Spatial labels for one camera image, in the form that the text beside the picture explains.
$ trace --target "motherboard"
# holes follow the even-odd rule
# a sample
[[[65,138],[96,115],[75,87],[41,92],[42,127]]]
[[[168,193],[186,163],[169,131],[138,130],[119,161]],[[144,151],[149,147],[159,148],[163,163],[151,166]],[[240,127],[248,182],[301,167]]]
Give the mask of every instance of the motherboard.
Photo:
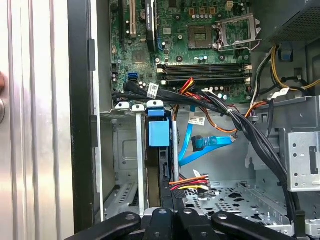
[[[228,104],[251,100],[251,57],[245,47],[217,50],[220,21],[249,14],[248,0],[111,0],[112,89],[127,81],[179,92],[189,79]],[[226,24],[226,40],[249,38],[247,20]]]

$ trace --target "circuit board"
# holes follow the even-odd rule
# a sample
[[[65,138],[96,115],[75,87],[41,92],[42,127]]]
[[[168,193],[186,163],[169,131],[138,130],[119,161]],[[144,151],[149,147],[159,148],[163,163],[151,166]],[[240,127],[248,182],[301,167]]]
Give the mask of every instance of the circuit board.
[[[246,0],[233,1],[232,10],[226,10],[226,0],[157,0],[156,1],[156,51],[150,51],[146,36],[146,7],[144,0],[134,0],[136,36],[128,34],[132,0],[111,0],[111,62],[112,89],[123,91],[128,73],[138,73],[136,83],[148,90],[155,83],[170,91],[179,91],[182,86],[164,85],[159,78],[158,65],[198,66],[217,64],[249,64],[248,50],[218,52],[211,46],[216,32],[213,25],[221,19],[230,19],[248,13]],[[230,42],[248,38],[246,21],[228,25],[227,39]],[[213,89],[216,94],[227,95],[226,102],[247,103],[250,101],[248,83],[230,82],[222,85],[210,83],[202,89]]]

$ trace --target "blue sata port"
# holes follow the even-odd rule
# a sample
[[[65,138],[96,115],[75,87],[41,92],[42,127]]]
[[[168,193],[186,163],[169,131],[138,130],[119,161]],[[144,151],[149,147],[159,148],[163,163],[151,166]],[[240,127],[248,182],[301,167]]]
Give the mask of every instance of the blue sata port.
[[[129,79],[137,79],[138,78],[138,73],[137,72],[129,72],[128,73],[128,78]]]

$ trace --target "sata port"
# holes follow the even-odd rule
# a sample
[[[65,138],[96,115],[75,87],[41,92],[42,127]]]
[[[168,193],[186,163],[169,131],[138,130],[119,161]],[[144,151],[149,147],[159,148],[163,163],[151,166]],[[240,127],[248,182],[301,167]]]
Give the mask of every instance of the sata port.
[[[138,73],[137,72],[129,72],[128,78],[138,78]]]
[[[138,82],[138,78],[137,77],[130,77],[128,80],[130,82],[133,82],[133,83],[137,83]]]

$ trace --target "white label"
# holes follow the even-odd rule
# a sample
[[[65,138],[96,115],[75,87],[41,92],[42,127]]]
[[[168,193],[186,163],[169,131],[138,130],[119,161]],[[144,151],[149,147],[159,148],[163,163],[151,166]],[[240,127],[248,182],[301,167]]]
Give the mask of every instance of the white label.
[[[189,117],[189,124],[204,126],[205,120],[206,120],[205,117],[190,116]]]
[[[198,172],[197,170],[193,169],[193,172],[194,172],[194,175],[195,175],[196,178],[201,177],[200,172]]]
[[[289,90],[290,90],[290,87],[283,88],[280,91],[277,91],[275,94],[273,94],[271,99],[276,99],[277,97],[285,96],[288,94]]]
[[[148,98],[151,98],[151,99],[156,99],[157,93],[158,93],[158,89],[159,89],[159,85],[154,84],[154,83],[150,83],[149,84],[148,93],[147,93],[146,96]]]

